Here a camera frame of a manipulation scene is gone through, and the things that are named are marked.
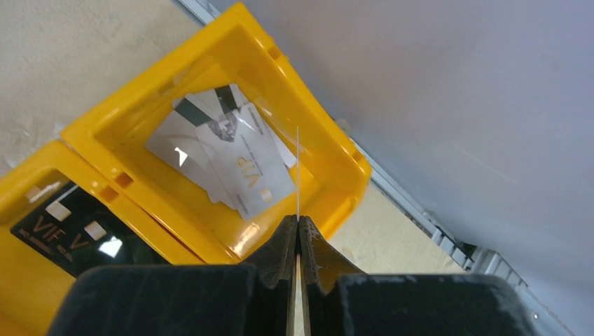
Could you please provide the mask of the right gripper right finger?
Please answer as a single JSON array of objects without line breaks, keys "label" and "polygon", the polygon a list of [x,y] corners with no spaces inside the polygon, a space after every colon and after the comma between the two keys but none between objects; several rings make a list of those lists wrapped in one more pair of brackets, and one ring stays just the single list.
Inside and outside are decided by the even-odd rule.
[{"label": "right gripper right finger", "polygon": [[298,222],[307,335],[535,335],[504,280],[472,274],[368,274]]}]

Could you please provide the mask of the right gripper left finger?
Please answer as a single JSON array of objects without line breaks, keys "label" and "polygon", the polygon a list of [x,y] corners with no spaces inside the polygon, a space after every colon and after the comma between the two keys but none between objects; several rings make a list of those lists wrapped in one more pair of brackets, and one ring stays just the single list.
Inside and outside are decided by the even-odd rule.
[{"label": "right gripper left finger", "polygon": [[292,335],[298,217],[236,265],[96,267],[49,335]]}]

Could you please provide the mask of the white diamond VIP card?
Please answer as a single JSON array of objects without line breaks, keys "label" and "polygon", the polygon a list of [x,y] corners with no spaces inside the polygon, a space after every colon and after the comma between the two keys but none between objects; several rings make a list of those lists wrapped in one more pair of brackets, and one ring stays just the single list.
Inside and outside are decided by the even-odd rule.
[{"label": "white diamond VIP card", "polygon": [[214,171],[242,219],[295,192],[293,179],[253,103],[196,128]]}]

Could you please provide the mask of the white magnetic stripe card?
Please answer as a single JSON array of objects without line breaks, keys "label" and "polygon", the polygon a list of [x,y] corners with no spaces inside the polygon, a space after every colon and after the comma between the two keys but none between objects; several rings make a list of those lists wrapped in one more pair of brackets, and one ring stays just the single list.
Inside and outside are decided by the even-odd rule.
[{"label": "white magnetic stripe card", "polygon": [[171,112],[146,140],[145,147],[205,190],[211,202],[222,202],[235,209],[195,132],[210,120],[191,100],[176,99]]}]

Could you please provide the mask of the white black card in bin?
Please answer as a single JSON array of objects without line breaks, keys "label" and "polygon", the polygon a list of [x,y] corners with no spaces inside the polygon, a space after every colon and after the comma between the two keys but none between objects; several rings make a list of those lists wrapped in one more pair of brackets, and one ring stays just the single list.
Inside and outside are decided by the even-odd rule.
[{"label": "white black card in bin", "polygon": [[[234,83],[202,92],[188,93],[184,97],[207,116],[207,121],[217,119],[229,111],[238,110],[249,103],[238,85]],[[264,124],[285,166],[288,169],[292,168],[297,163],[296,157],[272,130],[272,127],[266,122]]]}]

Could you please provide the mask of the yellow bin left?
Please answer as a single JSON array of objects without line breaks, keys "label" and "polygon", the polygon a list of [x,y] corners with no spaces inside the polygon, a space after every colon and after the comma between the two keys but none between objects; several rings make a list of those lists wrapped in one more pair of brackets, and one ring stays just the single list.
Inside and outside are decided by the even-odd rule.
[{"label": "yellow bin left", "polygon": [[44,335],[93,267],[199,262],[61,141],[1,179],[2,335]]}]

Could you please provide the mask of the yellow bin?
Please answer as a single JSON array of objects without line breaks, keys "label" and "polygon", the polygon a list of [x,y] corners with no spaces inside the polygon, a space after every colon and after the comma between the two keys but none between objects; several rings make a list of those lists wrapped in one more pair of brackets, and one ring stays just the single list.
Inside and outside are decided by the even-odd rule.
[{"label": "yellow bin", "polygon": [[236,263],[292,214],[332,235],[371,175],[242,3],[62,138],[189,251],[173,263]]},{"label": "yellow bin", "polygon": [[1,179],[2,335],[44,335],[93,267],[199,262],[61,141]]}]

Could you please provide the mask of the yellow bin right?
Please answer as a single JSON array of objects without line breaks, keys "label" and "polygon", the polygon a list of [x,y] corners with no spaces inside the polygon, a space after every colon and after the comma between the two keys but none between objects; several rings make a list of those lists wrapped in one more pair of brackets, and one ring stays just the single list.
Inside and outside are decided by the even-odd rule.
[{"label": "yellow bin right", "polygon": [[189,251],[173,263],[236,263],[292,214],[332,235],[371,175],[242,3],[62,138]]}]

